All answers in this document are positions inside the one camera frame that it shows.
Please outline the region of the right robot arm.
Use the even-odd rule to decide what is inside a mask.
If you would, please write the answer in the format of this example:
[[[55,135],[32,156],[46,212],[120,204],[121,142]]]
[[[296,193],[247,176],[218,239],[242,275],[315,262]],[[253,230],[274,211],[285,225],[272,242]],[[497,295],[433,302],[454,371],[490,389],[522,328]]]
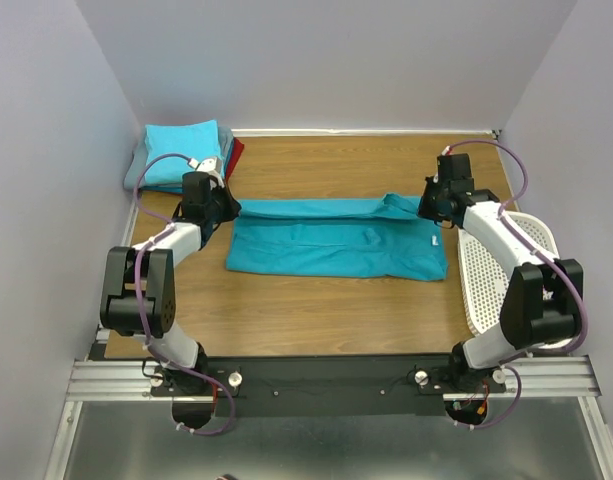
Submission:
[[[532,347],[564,341],[575,349],[585,339],[581,264],[542,248],[519,229],[497,196],[476,188],[468,155],[446,151],[438,156],[418,214],[470,234],[508,278],[498,323],[456,344],[440,371],[453,389],[471,390],[484,375]]]

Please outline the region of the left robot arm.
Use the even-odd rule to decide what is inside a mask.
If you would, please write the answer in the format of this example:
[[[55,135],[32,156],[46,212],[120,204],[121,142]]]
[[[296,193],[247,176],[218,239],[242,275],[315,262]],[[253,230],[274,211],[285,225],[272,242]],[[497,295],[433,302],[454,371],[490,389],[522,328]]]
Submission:
[[[161,369],[187,395],[207,384],[225,387],[208,375],[204,347],[176,321],[175,268],[201,251],[213,233],[237,218],[241,205],[215,175],[193,171],[182,177],[182,198],[164,229],[148,240],[112,248],[107,254],[100,320],[104,328],[138,339]]]

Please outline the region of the teal t-shirt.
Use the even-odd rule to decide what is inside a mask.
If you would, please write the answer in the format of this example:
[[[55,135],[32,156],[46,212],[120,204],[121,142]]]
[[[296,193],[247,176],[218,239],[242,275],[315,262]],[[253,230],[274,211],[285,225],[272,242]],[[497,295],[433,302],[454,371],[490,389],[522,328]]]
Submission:
[[[443,281],[442,235],[416,196],[245,200],[234,222],[231,271],[289,276]]]

